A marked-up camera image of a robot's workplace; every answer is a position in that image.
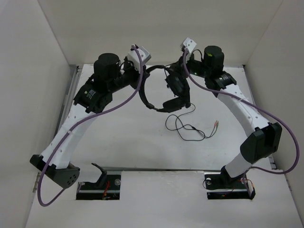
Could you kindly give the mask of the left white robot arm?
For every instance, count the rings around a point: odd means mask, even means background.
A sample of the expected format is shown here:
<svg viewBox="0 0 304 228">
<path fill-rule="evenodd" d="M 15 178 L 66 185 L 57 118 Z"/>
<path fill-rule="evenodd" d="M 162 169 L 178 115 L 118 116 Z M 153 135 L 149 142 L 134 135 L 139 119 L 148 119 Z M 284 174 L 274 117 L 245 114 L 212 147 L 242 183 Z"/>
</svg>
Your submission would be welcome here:
<svg viewBox="0 0 304 228">
<path fill-rule="evenodd" d="M 71 164 L 71 157 L 80 139 L 95 120 L 112 102 L 113 93 L 131 86 L 136 89 L 140 70 L 151 59 L 150 54 L 130 51 L 120 67 L 116 54 L 101 54 L 94 62 L 94 72 L 78 90 L 70 112 L 51 144 L 41 153 L 34 154 L 30 163 L 63 189 L 72 186 L 80 168 Z"/>
</svg>

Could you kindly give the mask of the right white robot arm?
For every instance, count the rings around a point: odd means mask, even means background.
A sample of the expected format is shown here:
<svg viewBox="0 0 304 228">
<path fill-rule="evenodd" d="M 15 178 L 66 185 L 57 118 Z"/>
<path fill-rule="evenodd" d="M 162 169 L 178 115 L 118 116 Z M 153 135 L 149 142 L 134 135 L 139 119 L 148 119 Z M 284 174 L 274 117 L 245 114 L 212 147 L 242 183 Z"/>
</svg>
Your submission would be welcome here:
<svg viewBox="0 0 304 228">
<path fill-rule="evenodd" d="M 271 123 L 260 115 L 262 109 L 254 106 L 241 93 L 233 76 L 223 70 L 224 53 L 220 47 L 208 46 L 200 61 L 192 58 L 194 49 L 182 47 L 183 55 L 172 66 L 173 70 L 183 70 L 184 77 L 191 77 L 193 67 L 198 67 L 199 76 L 205 79 L 204 90 L 226 105 L 243 127 L 247 139 L 241 144 L 239 154 L 222 167 L 220 182 L 231 187 L 253 164 L 275 153 L 278 149 L 282 126 Z"/>
</svg>

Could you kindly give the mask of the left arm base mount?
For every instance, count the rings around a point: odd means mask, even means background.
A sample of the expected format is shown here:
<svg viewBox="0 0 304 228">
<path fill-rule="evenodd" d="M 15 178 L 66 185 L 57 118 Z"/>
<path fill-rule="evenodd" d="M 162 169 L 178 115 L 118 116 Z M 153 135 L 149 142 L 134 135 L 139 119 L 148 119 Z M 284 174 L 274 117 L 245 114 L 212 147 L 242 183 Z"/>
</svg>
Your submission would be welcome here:
<svg viewBox="0 0 304 228">
<path fill-rule="evenodd" d="M 119 200 L 122 171 L 105 170 L 96 163 L 91 163 L 100 172 L 96 181 L 78 183 L 76 200 Z"/>
</svg>

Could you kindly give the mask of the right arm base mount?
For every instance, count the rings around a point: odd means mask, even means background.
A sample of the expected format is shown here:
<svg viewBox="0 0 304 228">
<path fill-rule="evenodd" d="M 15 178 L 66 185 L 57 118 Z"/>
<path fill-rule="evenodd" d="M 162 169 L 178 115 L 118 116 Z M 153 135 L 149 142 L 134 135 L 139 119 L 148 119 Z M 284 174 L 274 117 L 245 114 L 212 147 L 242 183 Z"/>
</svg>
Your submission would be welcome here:
<svg viewBox="0 0 304 228">
<path fill-rule="evenodd" d="M 256 196 L 254 184 L 246 175 L 228 180 L 220 172 L 206 172 L 202 184 L 209 200 L 252 200 Z"/>
</svg>

